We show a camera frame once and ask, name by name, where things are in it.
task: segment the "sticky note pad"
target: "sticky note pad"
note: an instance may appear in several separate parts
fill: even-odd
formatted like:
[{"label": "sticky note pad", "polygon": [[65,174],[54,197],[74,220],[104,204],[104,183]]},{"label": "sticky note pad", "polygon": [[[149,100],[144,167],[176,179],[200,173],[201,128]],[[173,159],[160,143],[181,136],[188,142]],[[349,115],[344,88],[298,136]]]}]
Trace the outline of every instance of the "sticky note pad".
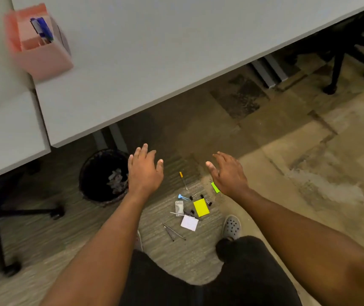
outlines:
[{"label": "sticky note pad", "polygon": [[198,201],[195,201],[195,202],[193,202],[193,205],[195,206],[197,215],[199,217],[210,214],[210,211],[207,208],[205,199],[200,199]]},{"label": "sticky note pad", "polygon": [[185,215],[182,219],[181,227],[192,230],[192,231],[196,231],[198,222],[199,222],[199,219]]},{"label": "sticky note pad", "polygon": [[212,182],[213,189],[216,191],[216,193],[219,193],[220,190],[216,187],[215,183]]}]

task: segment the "black trash can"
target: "black trash can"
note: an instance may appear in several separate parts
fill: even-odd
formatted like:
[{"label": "black trash can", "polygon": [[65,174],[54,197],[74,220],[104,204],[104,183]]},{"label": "black trash can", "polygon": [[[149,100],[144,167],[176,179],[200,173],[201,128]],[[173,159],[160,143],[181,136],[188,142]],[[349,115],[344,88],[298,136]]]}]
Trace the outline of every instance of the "black trash can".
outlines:
[{"label": "black trash can", "polygon": [[128,157],[120,150],[104,149],[87,159],[79,176],[83,197],[101,207],[121,201],[128,192]]}]

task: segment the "desk organizer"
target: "desk organizer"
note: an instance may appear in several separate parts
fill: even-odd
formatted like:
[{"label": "desk organizer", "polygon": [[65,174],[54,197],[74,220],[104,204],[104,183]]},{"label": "desk organizer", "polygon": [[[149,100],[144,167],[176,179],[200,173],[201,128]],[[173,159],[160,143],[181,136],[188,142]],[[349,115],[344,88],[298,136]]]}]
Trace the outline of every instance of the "desk organizer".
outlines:
[{"label": "desk organizer", "polygon": [[[53,34],[45,43],[30,19],[42,17]],[[48,14],[44,3],[11,11],[4,17],[7,47],[12,58],[36,80],[48,79],[73,67],[69,44],[62,30]]]}]

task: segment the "person's left hand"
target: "person's left hand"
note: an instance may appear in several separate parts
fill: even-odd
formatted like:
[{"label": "person's left hand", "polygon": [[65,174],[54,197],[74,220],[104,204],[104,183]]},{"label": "person's left hand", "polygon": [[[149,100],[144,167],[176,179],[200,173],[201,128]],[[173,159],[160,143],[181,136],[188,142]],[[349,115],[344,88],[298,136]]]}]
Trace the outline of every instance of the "person's left hand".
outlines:
[{"label": "person's left hand", "polygon": [[164,160],[155,167],[156,150],[148,152],[148,144],[138,147],[128,159],[128,193],[148,198],[164,179]]}]

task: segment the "gray crocs shoe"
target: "gray crocs shoe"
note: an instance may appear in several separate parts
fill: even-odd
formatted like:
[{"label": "gray crocs shoe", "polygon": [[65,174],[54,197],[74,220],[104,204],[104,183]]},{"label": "gray crocs shoe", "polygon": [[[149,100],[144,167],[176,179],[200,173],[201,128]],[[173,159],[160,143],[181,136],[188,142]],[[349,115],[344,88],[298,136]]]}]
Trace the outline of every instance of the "gray crocs shoe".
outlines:
[{"label": "gray crocs shoe", "polygon": [[137,230],[137,238],[135,239],[134,249],[144,252],[144,248],[142,246],[141,234],[139,230]]},{"label": "gray crocs shoe", "polygon": [[241,224],[240,220],[233,215],[227,216],[221,238],[237,239],[241,236]]}]

